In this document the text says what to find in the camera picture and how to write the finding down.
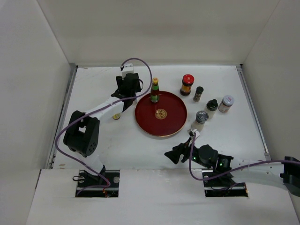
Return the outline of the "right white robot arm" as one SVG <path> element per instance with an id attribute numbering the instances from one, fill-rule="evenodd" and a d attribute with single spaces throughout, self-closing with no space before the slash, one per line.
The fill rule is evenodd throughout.
<path id="1" fill-rule="evenodd" d="M 165 153 L 174 164 L 194 162 L 204 169 L 202 181 L 206 197 L 247 196 L 247 183 L 274 186 L 300 195 L 300 162 L 293 157 L 284 160 L 249 161 L 222 155 L 208 144 L 197 148 L 189 138 Z"/>

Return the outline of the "black-cap white shaker bottle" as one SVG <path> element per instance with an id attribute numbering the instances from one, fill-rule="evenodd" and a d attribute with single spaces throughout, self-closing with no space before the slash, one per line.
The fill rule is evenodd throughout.
<path id="1" fill-rule="evenodd" d="M 217 109 L 218 109 L 218 102 L 216 99 L 212 99 L 207 102 L 204 111 L 208 114 L 208 119 L 213 118 Z"/>

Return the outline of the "right aluminium table rail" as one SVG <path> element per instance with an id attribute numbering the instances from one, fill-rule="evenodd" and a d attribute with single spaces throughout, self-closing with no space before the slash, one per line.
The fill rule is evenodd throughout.
<path id="1" fill-rule="evenodd" d="M 237 72 L 238 72 L 238 75 L 239 75 L 239 78 L 240 78 L 240 82 L 241 82 L 241 85 L 243 87 L 246 99 L 247 99 L 248 106 L 249 106 L 250 111 L 251 111 L 253 121 L 255 123 L 255 128 L 257 130 L 257 133 L 259 134 L 261 143 L 263 145 L 265 159 L 266 160 L 271 160 L 271 156 L 270 156 L 270 153 L 269 153 L 269 150 L 268 150 L 268 147 L 267 147 L 264 135 L 263 135 L 263 131 L 262 131 L 262 128 L 261 128 L 256 110 L 255 110 L 251 95 L 250 95 L 250 92 L 249 92 L 249 88 L 248 88 L 248 85 L 247 85 L 247 82 L 246 82 L 246 79 L 245 79 L 245 76 L 244 76 L 244 73 L 243 73 L 242 64 L 237 65 L 236 69 L 237 69 Z"/>

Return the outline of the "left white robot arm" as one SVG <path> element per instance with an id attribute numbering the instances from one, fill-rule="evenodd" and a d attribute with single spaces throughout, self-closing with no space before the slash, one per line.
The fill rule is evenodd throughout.
<path id="1" fill-rule="evenodd" d="M 142 89 L 137 73 L 127 72 L 117 76 L 116 81 L 118 88 L 104 103 L 87 112 L 77 110 L 72 113 L 63 138 L 63 143 L 77 154 L 70 158 L 88 169 L 89 181 L 95 187 L 105 182 L 105 175 L 101 172 L 104 165 L 97 156 L 92 156 L 98 145 L 100 125 L 127 110 Z"/>

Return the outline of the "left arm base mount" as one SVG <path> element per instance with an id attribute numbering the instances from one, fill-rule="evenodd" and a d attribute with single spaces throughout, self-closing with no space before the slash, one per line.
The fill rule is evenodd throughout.
<path id="1" fill-rule="evenodd" d="M 99 176 L 91 175 L 87 171 L 80 170 L 77 176 L 72 178 L 77 183 L 75 197 L 79 198 L 115 198 L 119 196 L 120 170 L 106 170 L 101 174 L 110 182 Z"/>

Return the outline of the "green red sauce bottle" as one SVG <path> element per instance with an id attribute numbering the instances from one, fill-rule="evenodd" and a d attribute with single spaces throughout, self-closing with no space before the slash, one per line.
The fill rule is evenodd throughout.
<path id="1" fill-rule="evenodd" d="M 159 85 L 158 85 L 158 78 L 156 77 L 152 79 L 150 99 L 151 102 L 153 103 L 157 103 L 159 101 Z"/>

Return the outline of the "small yellow-label brown bottle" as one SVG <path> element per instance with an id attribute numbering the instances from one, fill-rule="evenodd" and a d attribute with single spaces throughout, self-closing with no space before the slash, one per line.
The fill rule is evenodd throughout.
<path id="1" fill-rule="evenodd" d="M 120 113 L 113 115 L 112 117 L 114 120 L 120 119 Z"/>

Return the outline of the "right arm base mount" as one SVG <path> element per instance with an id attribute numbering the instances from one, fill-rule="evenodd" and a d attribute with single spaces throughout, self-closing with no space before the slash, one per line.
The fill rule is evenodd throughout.
<path id="1" fill-rule="evenodd" d="M 203 182 L 206 197 L 248 197 L 245 183 L 237 183 L 231 174 Z"/>

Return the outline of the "red-lid dark sauce jar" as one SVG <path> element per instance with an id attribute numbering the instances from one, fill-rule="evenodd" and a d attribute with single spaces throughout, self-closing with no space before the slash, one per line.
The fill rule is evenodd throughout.
<path id="1" fill-rule="evenodd" d="M 192 85 L 194 84 L 195 78 L 191 74 L 185 74 L 182 78 L 182 86 L 180 94 L 188 96 L 191 92 Z"/>

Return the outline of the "small black-lid pepper bottle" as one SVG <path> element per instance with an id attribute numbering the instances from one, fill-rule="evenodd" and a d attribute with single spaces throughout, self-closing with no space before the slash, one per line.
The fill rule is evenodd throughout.
<path id="1" fill-rule="evenodd" d="M 200 101 L 200 98 L 202 96 L 203 91 L 204 91 L 204 88 L 202 86 L 198 86 L 196 88 L 196 91 L 195 91 L 195 94 L 194 94 L 194 97 L 193 97 L 193 100 L 195 102 L 199 102 Z"/>

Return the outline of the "aluminium table rail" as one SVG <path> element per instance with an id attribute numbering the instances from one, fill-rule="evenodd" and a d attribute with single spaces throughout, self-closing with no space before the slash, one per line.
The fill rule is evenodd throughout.
<path id="1" fill-rule="evenodd" d="M 267 147 L 264 135 L 263 135 L 263 131 L 262 131 L 262 128 L 261 128 L 256 110 L 255 110 L 251 95 L 250 95 L 250 92 L 249 92 L 249 88 L 248 88 L 248 85 L 247 85 L 247 82 L 246 82 L 246 79 L 245 79 L 245 76 L 244 76 L 244 73 L 243 73 L 242 64 L 237 65 L 236 69 L 237 69 L 237 72 L 238 72 L 238 75 L 239 75 L 239 78 L 240 78 L 240 82 L 241 82 L 241 85 L 243 87 L 246 99 L 247 99 L 248 106 L 249 106 L 250 111 L 251 111 L 253 121 L 255 123 L 255 128 L 257 130 L 257 133 L 259 134 L 261 143 L 263 145 L 265 159 L 266 160 L 271 160 L 271 156 L 270 156 L 270 153 L 269 153 L 269 150 L 268 150 L 268 147 Z"/>
<path id="2" fill-rule="evenodd" d="M 60 111 L 60 116 L 59 116 L 58 124 L 57 124 L 57 127 L 56 127 L 55 135 L 54 135 L 51 147 L 49 149 L 48 158 L 47 158 L 47 161 L 46 161 L 46 164 L 45 164 L 46 169 L 52 169 L 53 163 L 55 161 L 55 157 L 56 157 L 55 139 L 56 139 L 57 135 L 59 134 L 59 132 L 62 130 L 62 127 L 63 127 L 63 124 L 64 124 L 66 112 L 67 112 L 67 109 L 68 109 L 68 103 L 69 103 L 69 100 L 70 100 L 72 88 L 73 88 L 73 85 L 74 85 L 74 82 L 75 82 L 76 72 L 77 72 L 77 69 L 78 69 L 78 65 L 75 64 L 75 63 L 69 63 L 69 66 L 70 66 L 70 74 L 69 74 L 69 77 L 68 77 L 68 83 L 67 83 L 65 95 L 64 95 L 64 98 L 63 98 L 61 111 Z"/>

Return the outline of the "left aluminium table rail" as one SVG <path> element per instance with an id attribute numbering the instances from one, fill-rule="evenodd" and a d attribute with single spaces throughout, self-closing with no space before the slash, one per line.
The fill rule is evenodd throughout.
<path id="1" fill-rule="evenodd" d="M 56 127 L 55 135 L 54 135 L 51 147 L 49 149 L 48 158 L 47 158 L 47 161 L 46 161 L 46 164 L 45 164 L 46 169 L 52 169 L 53 163 L 55 161 L 55 157 L 56 157 L 55 139 L 56 139 L 57 135 L 59 134 L 59 132 L 62 130 L 62 127 L 63 127 L 63 124 L 64 124 L 66 112 L 67 112 L 67 109 L 68 109 L 68 103 L 69 103 L 69 100 L 70 100 L 72 88 L 73 88 L 73 85 L 74 85 L 74 82 L 75 82 L 76 72 L 77 72 L 77 69 L 78 69 L 78 65 L 75 64 L 75 63 L 69 63 L 69 66 L 70 66 L 70 74 L 69 74 L 69 77 L 68 77 L 68 83 L 67 83 L 65 95 L 64 95 L 64 98 L 63 98 L 61 111 L 60 111 L 60 116 L 59 116 L 58 124 L 57 124 L 57 127 Z"/>

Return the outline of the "red round tray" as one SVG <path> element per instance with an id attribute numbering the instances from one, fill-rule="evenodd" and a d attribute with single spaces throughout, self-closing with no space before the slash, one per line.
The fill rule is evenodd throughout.
<path id="1" fill-rule="evenodd" d="M 160 91 L 159 101 L 151 102 L 150 94 L 135 107 L 135 120 L 147 134 L 168 137 L 179 132 L 187 120 L 187 108 L 182 99 L 168 91 Z"/>

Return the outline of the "white-lid red-label jar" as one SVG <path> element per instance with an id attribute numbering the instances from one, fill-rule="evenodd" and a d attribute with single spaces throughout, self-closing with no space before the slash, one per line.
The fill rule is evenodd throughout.
<path id="1" fill-rule="evenodd" d="M 228 112 L 231 106 L 234 104 L 234 97 L 231 95 L 225 95 L 218 106 L 218 109 L 222 113 Z"/>

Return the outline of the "grey-cap white shaker bottle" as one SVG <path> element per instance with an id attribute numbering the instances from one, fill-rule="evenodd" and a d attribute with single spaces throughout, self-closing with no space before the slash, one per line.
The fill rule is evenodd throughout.
<path id="1" fill-rule="evenodd" d="M 195 121 L 191 125 L 191 129 L 198 130 L 199 132 L 202 131 L 205 122 L 209 119 L 209 115 L 205 111 L 198 111 L 196 113 Z"/>

